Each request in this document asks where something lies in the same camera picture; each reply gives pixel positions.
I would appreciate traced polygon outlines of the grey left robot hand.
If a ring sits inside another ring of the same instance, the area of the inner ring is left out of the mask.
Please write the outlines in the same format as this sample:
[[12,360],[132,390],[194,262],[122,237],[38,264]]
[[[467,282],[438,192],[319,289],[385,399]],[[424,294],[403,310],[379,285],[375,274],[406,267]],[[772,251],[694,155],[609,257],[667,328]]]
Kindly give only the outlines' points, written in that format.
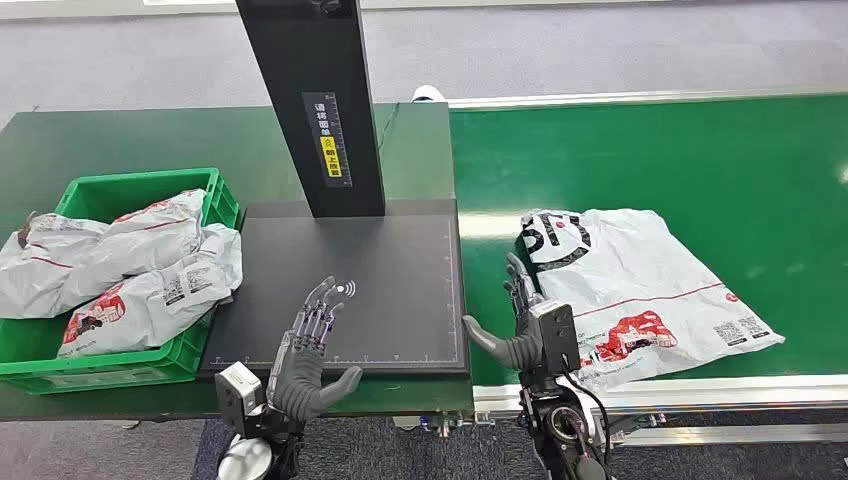
[[305,422],[318,417],[358,387],[363,370],[347,368],[328,385],[322,383],[327,340],[339,310],[336,279],[328,276],[306,296],[291,327],[283,334],[266,387],[269,405]]

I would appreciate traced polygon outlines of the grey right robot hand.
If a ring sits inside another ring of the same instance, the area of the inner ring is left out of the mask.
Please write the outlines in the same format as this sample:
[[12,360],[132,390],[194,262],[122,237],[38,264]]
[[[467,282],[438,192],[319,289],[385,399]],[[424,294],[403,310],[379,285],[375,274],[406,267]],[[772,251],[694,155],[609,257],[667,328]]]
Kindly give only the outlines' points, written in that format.
[[537,291],[524,263],[512,252],[505,254],[505,269],[509,279],[502,286],[511,301],[515,334],[508,339],[499,338],[483,329],[471,315],[464,315],[462,321],[470,339],[501,366],[526,371],[542,362],[541,328],[532,308],[547,298]]

